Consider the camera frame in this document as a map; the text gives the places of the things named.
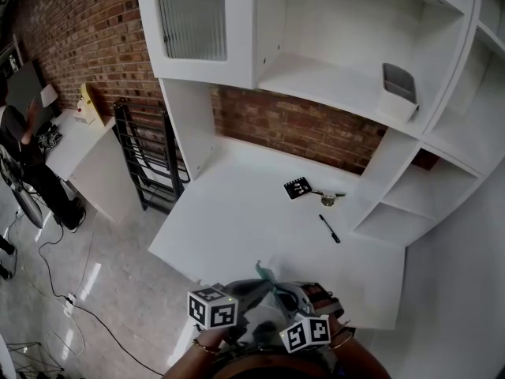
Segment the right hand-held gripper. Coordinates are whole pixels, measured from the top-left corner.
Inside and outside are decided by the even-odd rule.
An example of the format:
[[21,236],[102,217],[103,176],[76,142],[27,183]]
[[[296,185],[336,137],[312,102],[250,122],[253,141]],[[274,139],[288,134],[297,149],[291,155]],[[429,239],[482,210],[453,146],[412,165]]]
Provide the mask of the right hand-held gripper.
[[331,292],[318,283],[277,283],[273,296],[289,324],[279,333],[288,353],[331,342],[329,316],[339,318],[344,314]]

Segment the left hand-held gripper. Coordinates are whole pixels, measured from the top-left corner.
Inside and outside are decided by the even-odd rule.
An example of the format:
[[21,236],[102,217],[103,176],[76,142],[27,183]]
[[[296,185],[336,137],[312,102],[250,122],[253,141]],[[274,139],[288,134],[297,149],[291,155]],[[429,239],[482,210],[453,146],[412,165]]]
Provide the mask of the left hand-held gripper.
[[190,291],[188,315],[202,329],[246,326],[245,313],[258,307],[273,287],[270,280],[249,279]]

